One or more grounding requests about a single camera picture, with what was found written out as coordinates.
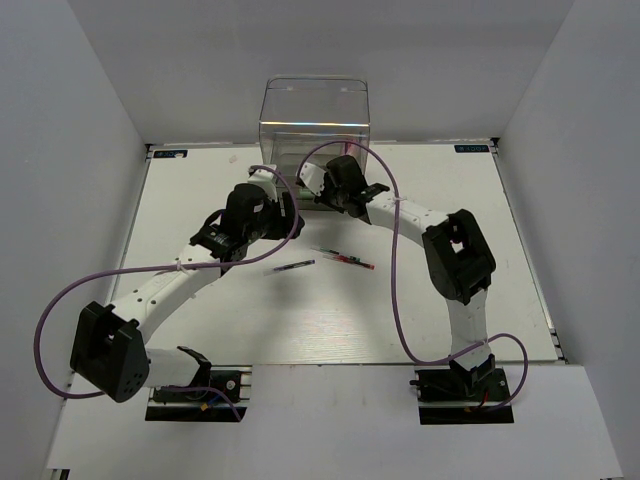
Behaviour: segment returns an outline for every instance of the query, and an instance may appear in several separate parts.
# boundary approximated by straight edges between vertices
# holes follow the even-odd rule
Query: gray wall
[[[32,480],[61,406],[36,374],[36,321],[64,285],[116,263],[144,146],[66,2],[3,2],[0,46],[0,465]],[[44,358],[59,385],[78,312],[105,286],[51,318]]]
[[[70,0],[146,142],[257,141],[267,78],[351,74],[376,139],[501,135],[573,0]]]
[[[580,0],[501,141],[560,339],[640,478],[640,4]]]

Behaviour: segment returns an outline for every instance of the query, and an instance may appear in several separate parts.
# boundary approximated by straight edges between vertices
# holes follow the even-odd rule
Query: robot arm
[[[212,214],[191,237],[176,270],[154,275],[110,305],[92,302],[81,312],[71,368],[116,402],[128,400],[142,387],[208,384],[211,364],[203,355],[186,347],[146,349],[145,344],[180,305],[229,270],[179,265],[242,260],[256,240],[282,239],[293,227],[293,202],[286,192],[278,199],[273,174],[259,170],[250,175],[248,183],[236,185],[229,194],[224,211]],[[220,215],[220,224],[215,224]],[[294,238],[303,226],[299,219]]]
[[[325,168],[306,163],[300,181],[317,203],[393,230],[394,195],[384,185],[368,185],[353,157],[338,157]],[[447,215],[401,200],[399,234],[425,250],[431,281],[447,301],[451,353],[486,340],[485,302],[496,263],[473,215],[466,210]],[[472,390],[494,370],[495,360],[487,344],[450,367]]]

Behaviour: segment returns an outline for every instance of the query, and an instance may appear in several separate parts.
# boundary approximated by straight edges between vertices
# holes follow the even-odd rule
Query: clear plastic bin
[[[314,147],[330,140],[369,145],[369,99],[366,82],[348,77],[278,76],[267,82],[260,113],[260,149],[265,164],[275,164],[293,185],[300,162]],[[342,154],[353,155],[363,172],[367,152],[347,144],[316,152],[311,162],[324,165]],[[310,192],[298,192],[312,208]]]

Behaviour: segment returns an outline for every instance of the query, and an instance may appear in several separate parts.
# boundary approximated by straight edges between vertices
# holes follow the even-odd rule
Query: purple cable
[[[300,178],[300,172],[302,171],[302,166],[309,161],[309,159],[314,153],[316,153],[321,148],[324,148],[328,145],[333,145],[335,143],[344,143],[345,145],[347,144],[355,145],[356,147],[360,147],[363,150],[366,150],[367,152],[369,152],[371,155],[373,155],[373,157],[378,161],[378,163],[380,163],[380,165],[385,170],[385,172],[387,172],[387,176],[389,177],[389,180],[391,181],[391,185],[393,186],[393,194],[395,195],[396,199],[400,198],[400,190],[398,189],[398,183],[396,182],[395,177],[391,173],[389,166],[384,162],[384,160],[382,160],[382,158],[376,152],[371,150],[369,147],[367,147],[366,145],[362,145],[361,143],[354,142],[352,140],[332,140],[330,142],[323,143],[322,145],[319,145],[314,149],[312,149],[309,153],[307,153],[307,155],[304,157],[304,159],[300,163],[300,166],[298,167],[298,172],[296,173],[296,178]],[[411,349],[407,344],[407,340],[404,337],[404,332],[402,330],[402,323],[400,322],[400,312],[398,310],[396,256],[398,251],[398,235],[400,232],[400,202],[396,201],[395,204],[396,204],[396,208],[395,208],[394,221],[393,221],[393,237],[391,240],[391,308],[393,310],[393,319],[395,320],[396,330],[398,331],[398,338],[400,339],[400,344],[402,345],[403,350],[416,365],[421,365],[421,366],[448,365],[450,360],[454,360],[466,353],[469,353],[472,350],[475,350],[478,347],[481,347],[482,345],[485,344],[485,342],[476,342],[472,345],[469,345],[466,348],[463,348],[457,353],[449,355],[448,357],[441,358],[439,360],[432,360],[428,362],[424,360],[420,360],[411,352]],[[489,339],[487,339],[486,343],[493,342],[498,338],[510,338],[511,340],[515,341],[520,347],[520,349],[522,350],[522,357],[523,357],[522,378],[520,379],[520,383],[518,384],[514,392],[511,394],[511,396],[509,396],[509,398],[499,403],[498,405],[487,408],[485,411],[501,408],[504,405],[511,402],[516,397],[516,395],[520,393],[520,390],[522,390],[522,387],[524,386],[524,383],[527,379],[527,373],[529,371],[529,356],[527,355],[527,350],[524,344],[518,338],[511,335],[510,333],[498,333],[490,337]]]
[[[231,411],[236,416],[238,421],[239,422],[242,421],[242,417],[240,416],[240,413],[238,412],[238,409],[233,404],[231,399],[229,399],[229,397],[227,397],[223,392],[221,392],[217,388],[213,388],[213,387],[162,387],[160,390],[162,390],[164,392],[178,392],[178,393],[189,393],[189,392],[212,392],[212,393],[215,393],[216,395],[219,395],[221,399],[223,399],[225,402],[227,402],[229,404],[229,407],[231,407]]]
[[[282,247],[284,247],[289,242],[289,240],[293,238],[293,235],[295,235],[295,232],[298,229],[298,218],[300,214],[300,210],[298,208],[298,201],[296,200],[295,193],[293,192],[293,190],[291,189],[287,181],[284,179],[284,177],[280,173],[278,173],[276,170],[266,167],[264,165],[254,165],[251,168],[255,170],[266,170],[267,172],[273,173],[276,177],[278,177],[278,180],[280,180],[283,183],[283,185],[286,187],[287,191],[291,195],[291,201],[293,203],[293,209],[295,212],[295,219],[293,221],[293,226],[291,227],[291,230],[289,231],[285,239],[282,242],[280,242],[278,245],[276,245],[274,248],[269,250],[268,252],[263,253],[262,255],[258,255],[257,257],[249,258],[246,260],[239,260],[235,262],[221,262],[221,263],[213,263],[213,264],[212,263],[187,263],[187,264],[182,264],[180,267],[178,267],[175,264],[168,264],[168,265],[154,265],[151,267],[117,268],[114,270],[105,270],[104,272],[98,272],[98,273],[93,273],[91,275],[87,275],[86,277],[80,278],[79,280],[76,280],[75,282],[66,286],[55,297],[53,297],[53,299],[49,302],[49,304],[46,306],[46,308],[42,312],[42,315],[40,315],[40,319],[38,320],[38,324],[36,325],[36,332],[33,337],[33,356],[36,363],[36,369],[38,370],[38,375],[40,375],[40,379],[42,380],[42,383],[44,383],[45,386],[51,392],[55,393],[59,397],[62,397],[66,400],[68,399],[81,400],[84,398],[93,398],[93,397],[99,397],[101,395],[104,395],[103,392],[92,392],[92,393],[65,392],[64,390],[59,389],[53,384],[51,379],[47,376],[47,373],[44,370],[44,365],[42,364],[40,342],[42,340],[42,331],[44,329],[45,321],[47,320],[47,317],[51,313],[51,310],[53,310],[53,307],[55,307],[56,304],[62,299],[62,297],[64,297],[71,290],[87,282],[90,282],[92,280],[97,280],[98,278],[110,277],[113,275],[125,275],[129,273],[143,273],[143,272],[165,272],[165,271],[173,271],[178,269],[197,270],[200,268],[225,268],[225,267],[237,267],[240,265],[250,265],[252,263],[259,262],[260,260],[264,260],[265,258],[273,255],[274,253],[282,249]],[[184,387],[181,391],[194,391],[194,390],[213,391],[215,389],[211,390],[211,387],[202,387],[202,388]],[[233,404],[229,401],[229,399],[224,395],[220,395],[220,396],[229,404],[229,406],[231,406],[231,408],[234,410],[234,413],[236,414],[236,417],[238,417],[239,419],[239,415],[235,410]]]

